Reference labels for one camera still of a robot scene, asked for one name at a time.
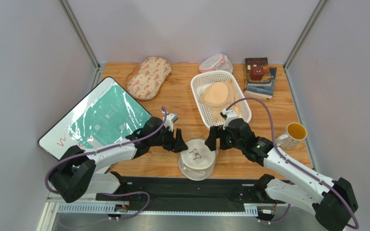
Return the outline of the round white mesh laundry bag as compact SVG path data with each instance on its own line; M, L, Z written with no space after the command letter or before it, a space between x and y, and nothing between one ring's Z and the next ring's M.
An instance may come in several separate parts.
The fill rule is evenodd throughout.
M201 138L186 142L188 149L180 152L178 167L182 174L190 180L207 179L214 170L218 150L211 151Z

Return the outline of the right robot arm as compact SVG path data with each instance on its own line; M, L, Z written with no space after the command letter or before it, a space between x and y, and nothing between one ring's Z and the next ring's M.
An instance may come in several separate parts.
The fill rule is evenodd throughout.
M315 216L321 226L329 231L342 231L349 227L358 209L351 183L339 178L324 176L273 145L267 138L254 134L248 123L237 118L227 126L210 127L205 145L212 151L235 148L259 165L271 169L292 182L283 183L264 174L258 187L273 199L286 202Z

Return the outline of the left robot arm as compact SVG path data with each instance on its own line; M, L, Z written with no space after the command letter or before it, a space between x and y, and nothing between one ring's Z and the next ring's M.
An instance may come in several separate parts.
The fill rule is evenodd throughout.
M46 174L45 185L49 191L61 195L67 203L75 202L86 194L115 193L121 176L99 171L112 164L141 157L151 147L180 153L188 149L179 128L173 125L178 115L169 113L163 119L151 117L144 125L120 142L100 148L83 150L74 145Z

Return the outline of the beige bra in basket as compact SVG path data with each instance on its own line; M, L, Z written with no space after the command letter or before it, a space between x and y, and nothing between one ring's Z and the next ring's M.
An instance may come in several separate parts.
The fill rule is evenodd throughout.
M224 122L220 115L221 111L239 99L233 81L229 80L217 82L207 87L198 101L211 111L212 121L218 123Z

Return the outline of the pink-trimmed mesh bag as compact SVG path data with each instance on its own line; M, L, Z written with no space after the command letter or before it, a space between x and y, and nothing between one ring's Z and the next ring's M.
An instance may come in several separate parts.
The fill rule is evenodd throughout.
M203 61L198 70L201 73L223 70L232 74L234 68L228 57L223 53L219 53Z

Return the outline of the white perforated plastic basket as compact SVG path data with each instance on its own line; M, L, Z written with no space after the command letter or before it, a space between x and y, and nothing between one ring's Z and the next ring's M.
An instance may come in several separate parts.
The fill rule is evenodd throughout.
M250 122L252 114L247 101L231 105L244 98L239 84L231 73L222 70L201 73L192 78L190 86L207 129L224 124L225 120L220 113L229 106L239 118Z

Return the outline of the floral fabric pouch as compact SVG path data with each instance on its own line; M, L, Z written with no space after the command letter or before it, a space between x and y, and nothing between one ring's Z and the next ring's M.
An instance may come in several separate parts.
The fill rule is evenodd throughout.
M127 80L127 92L137 100L155 98L166 78L172 74L171 64L165 58L151 56L145 59L138 72Z

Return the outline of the whiteboard with green sheet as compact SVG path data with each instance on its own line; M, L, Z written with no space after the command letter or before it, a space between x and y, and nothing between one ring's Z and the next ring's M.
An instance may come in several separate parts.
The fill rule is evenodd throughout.
M38 141L55 159L74 145L81 149L117 143L142 128L151 114L117 81L106 77Z

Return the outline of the stack of books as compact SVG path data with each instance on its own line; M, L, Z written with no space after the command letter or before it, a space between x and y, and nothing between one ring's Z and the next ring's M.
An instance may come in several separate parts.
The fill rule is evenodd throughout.
M244 92L252 96L272 99L275 89L275 67L270 67L268 58L245 58Z

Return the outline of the dark red cube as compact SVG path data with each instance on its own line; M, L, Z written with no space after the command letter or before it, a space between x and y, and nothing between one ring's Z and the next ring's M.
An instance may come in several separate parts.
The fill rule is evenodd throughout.
M250 71L251 81L261 81L264 76L264 69L262 66L253 66Z

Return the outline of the white mug yellow inside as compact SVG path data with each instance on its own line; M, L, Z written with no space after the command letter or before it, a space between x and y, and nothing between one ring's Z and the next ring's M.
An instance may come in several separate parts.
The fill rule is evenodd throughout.
M285 150L296 148L307 137L306 128L297 122L289 123L285 130L276 138L276 145Z

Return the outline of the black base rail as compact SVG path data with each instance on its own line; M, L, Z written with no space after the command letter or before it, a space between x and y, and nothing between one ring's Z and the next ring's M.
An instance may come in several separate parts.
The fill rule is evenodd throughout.
M98 193L97 201L125 204L129 210L164 213L258 213L273 209L277 202L256 186L256 180L123 177L120 197Z

